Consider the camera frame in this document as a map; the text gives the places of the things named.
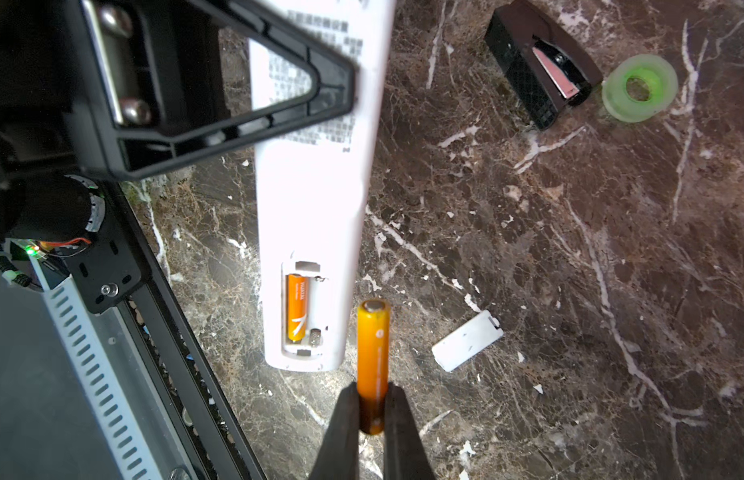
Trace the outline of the white remote control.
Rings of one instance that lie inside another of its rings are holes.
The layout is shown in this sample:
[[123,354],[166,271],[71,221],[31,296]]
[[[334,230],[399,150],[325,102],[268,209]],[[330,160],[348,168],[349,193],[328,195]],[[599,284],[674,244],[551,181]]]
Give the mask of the white remote control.
[[[349,114],[254,150],[265,360],[283,370],[331,371],[345,357],[396,5],[274,1],[271,8],[356,70]],[[309,281],[301,342],[287,338],[292,274]]]

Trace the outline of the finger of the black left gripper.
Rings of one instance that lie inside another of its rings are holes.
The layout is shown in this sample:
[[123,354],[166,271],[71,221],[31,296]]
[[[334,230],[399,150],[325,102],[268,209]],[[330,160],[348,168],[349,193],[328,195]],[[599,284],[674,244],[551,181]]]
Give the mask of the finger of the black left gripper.
[[[258,1],[66,1],[62,5],[79,169],[139,180],[338,118],[354,105],[344,56]],[[227,38],[253,41],[307,85],[260,106],[238,101],[250,79],[228,69]]]

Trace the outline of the white battery cover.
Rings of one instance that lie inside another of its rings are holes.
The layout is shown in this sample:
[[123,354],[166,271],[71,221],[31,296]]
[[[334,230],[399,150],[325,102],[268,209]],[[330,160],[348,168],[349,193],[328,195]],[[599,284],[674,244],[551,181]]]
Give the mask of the white battery cover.
[[505,335],[499,321],[484,310],[432,347],[437,364],[452,372]]

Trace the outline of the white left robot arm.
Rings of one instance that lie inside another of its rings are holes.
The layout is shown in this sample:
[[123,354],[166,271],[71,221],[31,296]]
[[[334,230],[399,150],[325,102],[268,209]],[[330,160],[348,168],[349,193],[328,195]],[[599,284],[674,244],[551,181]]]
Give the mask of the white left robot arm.
[[[219,33],[305,72],[235,116]],[[0,1],[0,242],[87,242],[99,181],[141,180],[335,119],[351,61],[257,1]]]

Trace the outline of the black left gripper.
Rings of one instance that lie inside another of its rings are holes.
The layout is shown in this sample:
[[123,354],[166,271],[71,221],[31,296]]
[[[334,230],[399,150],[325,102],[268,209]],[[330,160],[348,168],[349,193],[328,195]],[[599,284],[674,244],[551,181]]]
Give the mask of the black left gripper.
[[70,1],[0,1],[0,189],[20,178],[71,171]]

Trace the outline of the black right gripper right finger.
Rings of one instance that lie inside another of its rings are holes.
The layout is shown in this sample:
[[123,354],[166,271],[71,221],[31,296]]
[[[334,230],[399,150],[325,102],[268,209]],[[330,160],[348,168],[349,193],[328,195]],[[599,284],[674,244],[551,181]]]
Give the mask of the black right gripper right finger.
[[383,478],[435,479],[406,393],[394,383],[388,386],[384,404]]

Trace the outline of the orange battery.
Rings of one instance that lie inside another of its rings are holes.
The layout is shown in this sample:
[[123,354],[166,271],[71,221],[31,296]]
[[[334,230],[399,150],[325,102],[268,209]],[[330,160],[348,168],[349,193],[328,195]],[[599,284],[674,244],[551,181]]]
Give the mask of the orange battery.
[[287,276],[287,338],[301,342],[306,335],[309,281],[300,275]]
[[368,435],[384,431],[384,405],[388,391],[391,308],[382,299],[370,299],[358,308],[357,391],[360,428]]

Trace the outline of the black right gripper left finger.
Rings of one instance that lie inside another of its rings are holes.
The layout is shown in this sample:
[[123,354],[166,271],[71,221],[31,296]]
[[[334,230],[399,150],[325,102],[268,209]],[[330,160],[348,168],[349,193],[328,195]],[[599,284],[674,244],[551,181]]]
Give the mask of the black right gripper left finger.
[[351,382],[338,396],[309,479],[358,479],[359,433],[360,400]]

